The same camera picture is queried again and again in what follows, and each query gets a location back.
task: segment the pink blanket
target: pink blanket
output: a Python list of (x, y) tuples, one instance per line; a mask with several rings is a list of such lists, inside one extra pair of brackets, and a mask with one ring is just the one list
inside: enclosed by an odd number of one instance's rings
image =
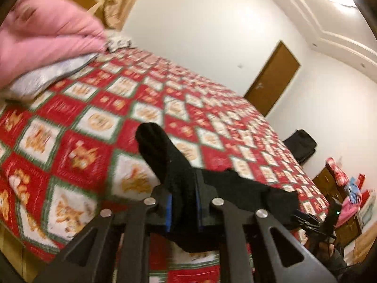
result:
[(102, 23), (69, 0), (18, 0), (0, 27), (0, 88), (23, 73), (104, 52)]

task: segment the wooden floor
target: wooden floor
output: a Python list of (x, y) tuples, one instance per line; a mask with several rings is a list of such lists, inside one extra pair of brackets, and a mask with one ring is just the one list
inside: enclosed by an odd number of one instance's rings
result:
[(0, 223), (0, 250), (28, 283), (31, 283), (45, 266), (45, 263), (26, 250), (2, 223)]

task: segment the wall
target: wall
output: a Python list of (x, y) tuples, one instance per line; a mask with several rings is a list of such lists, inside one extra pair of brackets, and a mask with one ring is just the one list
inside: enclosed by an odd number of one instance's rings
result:
[(272, 0), (137, 0), (124, 30), (139, 47), (242, 96), (280, 39), (301, 64), (309, 50)]
[(309, 177), (342, 157), (349, 177), (365, 173), (365, 188), (377, 189), (377, 84), (359, 71), (312, 51), (267, 120), (282, 140), (305, 129), (317, 141), (304, 165)]

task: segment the wooden door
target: wooden door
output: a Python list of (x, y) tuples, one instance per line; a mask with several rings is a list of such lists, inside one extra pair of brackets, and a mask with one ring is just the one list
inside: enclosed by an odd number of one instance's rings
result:
[(297, 59), (280, 41), (244, 98), (266, 116), (299, 67)]

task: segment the metal screw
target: metal screw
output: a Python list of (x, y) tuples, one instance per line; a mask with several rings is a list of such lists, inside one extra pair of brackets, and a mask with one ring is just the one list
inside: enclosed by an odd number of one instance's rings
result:
[(259, 217), (259, 218), (266, 218), (268, 216), (268, 211), (266, 211), (265, 209), (259, 209), (255, 212), (255, 214)]
[(216, 206), (222, 206), (224, 204), (224, 199), (219, 198), (219, 197), (213, 198), (212, 199), (212, 204), (216, 205)]
[(156, 199), (154, 199), (153, 197), (145, 198), (144, 204), (145, 205), (154, 205), (154, 204), (156, 204)]
[(101, 215), (101, 217), (106, 218), (106, 217), (111, 216), (112, 211), (109, 209), (103, 209), (102, 211), (99, 212), (99, 214)]

